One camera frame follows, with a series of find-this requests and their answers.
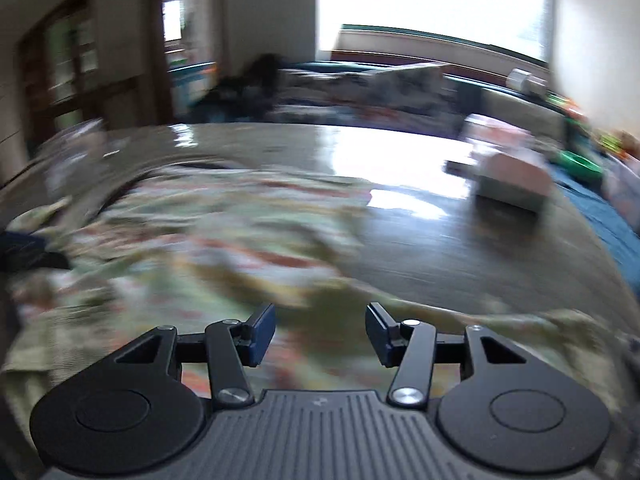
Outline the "floral patterned green garment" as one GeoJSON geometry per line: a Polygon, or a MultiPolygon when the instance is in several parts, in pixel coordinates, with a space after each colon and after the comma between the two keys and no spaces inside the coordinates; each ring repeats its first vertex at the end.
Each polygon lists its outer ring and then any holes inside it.
{"type": "Polygon", "coordinates": [[[461,333],[480,323],[594,392],[611,412],[627,397],[624,336],[577,310],[466,314],[414,302],[351,278],[362,254],[371,187],[353,178],[277,170],[155,170],[103,214],[70,228],[68,198],[25,211],[10,229],[39,235],[70,260],[66,271],[22,271],[9,281],[23,327],[1,381],[21,428],[60,384],[157,325],[195,333],[262,304],[278,331],[256,389],[383,390],[363,330],[367,304],[461,333]]]}

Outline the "black clothes pile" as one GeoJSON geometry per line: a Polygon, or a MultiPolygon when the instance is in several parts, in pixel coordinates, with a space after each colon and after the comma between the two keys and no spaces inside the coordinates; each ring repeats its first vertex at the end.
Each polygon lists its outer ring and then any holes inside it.
{"type": "Polygon", "coordinates": [[[271,110],[281,67],[280,55],[265,53],[245,66],[239,75],[222,77],[190,107],[190,122],[261,120],[271,110]]]}

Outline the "wooden cabinet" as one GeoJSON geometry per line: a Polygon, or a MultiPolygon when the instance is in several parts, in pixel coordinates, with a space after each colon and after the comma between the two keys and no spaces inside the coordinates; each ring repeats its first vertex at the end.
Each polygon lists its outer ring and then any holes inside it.
{"type": "Polygon", "coordinates": [[[26,32],[16,60],[29,142],[93,119],[109,129],[152,122],[134,24],[120,0],[62,0],[26,32]]]}

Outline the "pink white tissue pack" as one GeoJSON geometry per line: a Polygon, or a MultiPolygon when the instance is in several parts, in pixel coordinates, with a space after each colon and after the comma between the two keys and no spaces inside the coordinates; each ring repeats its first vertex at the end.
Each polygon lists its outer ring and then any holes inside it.
{"type": "Polygon", "coordinates": [[[469,155],[449,159],[448,174],[474,181],[475,195],[540,214],[554,188],[547,159],[534,150],[534,136],[500,119],[472,114],[461,139],[469,155]]]}

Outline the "green plastic bowl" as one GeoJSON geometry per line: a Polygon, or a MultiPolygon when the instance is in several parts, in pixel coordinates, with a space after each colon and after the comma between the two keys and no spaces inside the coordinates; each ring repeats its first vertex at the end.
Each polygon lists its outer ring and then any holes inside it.
{"type": "Polygon", "coordinates": [[[598,164],[571,151],[560,151],[558,163],[575,180],[593,183],[599,182],[603,176],[598,164]]]}

